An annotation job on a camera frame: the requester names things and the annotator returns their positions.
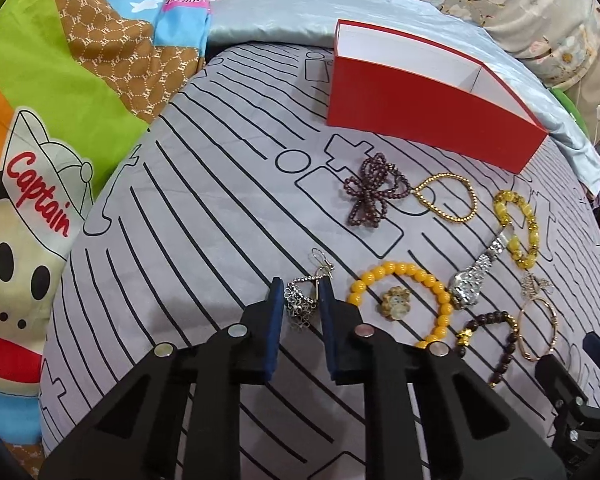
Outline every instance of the metal screw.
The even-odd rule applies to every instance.
[[[376,329],[373,328],[371,325],[362,323],[355,327],[353,329],[353,332],[355,332],[356,335],[360,337],[371,337],[376,332]]]
[[[427,350],[437,357],[444,357],[449,353],[449,347],[442,341],[434,341],[427,345]]]
[[[241,325],[240,323],[237,323],[235,325],[231,325],[227,329],[227,333],[231,337],[242,337],[242,336],[245,336],[245,335],[247,335],[248,331],[249,331],[249,329],[247,327],[245,327],[244,325]]]
[[[173,345],[171,343],[160,343],[155,346],[154,354],[158,357],[168,357],[173,354]]]

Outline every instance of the brown patterned fabric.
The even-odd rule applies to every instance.
[[[13,444],[5,444],[11,454],[16,458],[20,465],[27,470],[27,472],[33,476],[34,479],[38,478],[40,472],[40,466],[45,459],[45,455],[42,452],[42,446],[35,444],[33,446],[15,446]]]
[[[150,123],[204,65],[198,50],[154,46],[153,26],[122,18],[106,0],[56,0],[74,59]]]

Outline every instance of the cartoon blanket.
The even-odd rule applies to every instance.
[[[0,10],[7,442],[40,434],[42,347],[72,241],[120,160],[203,66],[208,28],[208,0],[7,0]]]

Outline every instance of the green fabric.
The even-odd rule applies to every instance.
[[[582,115],[576,108],[576,105],[573,104],[573,101],[567,97],[562,90],[558,90],[555,88],[549,88],[549,91],[554,95],[558,102],[562,105],[562,107],[567,110],[576,121],[576,124],[580,127],[580,129],[584,132],[584,134],[589,137],[589,131],[587,130],[587,125],[582,118]]]
[[[33,108],[50,137],[92,162],[94,196],[147,128],[102,79],[74,61],[55,0],[2,6],[0,91],[13,108]]]

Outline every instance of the printed circle outline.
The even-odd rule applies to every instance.
[[[280,162],[279,162],[280,157],[282,155],[284,155],[285,153],[291,153],[291,152],[302,153],[304,156],[306,156],[307,162],[306,162],[306,166],[304,168],[301,168],[300,170],[295,170],[295,171],[283,170],[282,168],[280,168]],[[285,150],[284,152],[280,152],[278,154],[274,163],[276,165],[276,168],[278,168],[278,170],[282,171],[282,173],[287,173],[287,174],[302,173],[304,170],[307,170],[309,168],[309,166],[311,166],[311,156],[307,152],[303,152],[302,150],[295,150],[295,149]]]

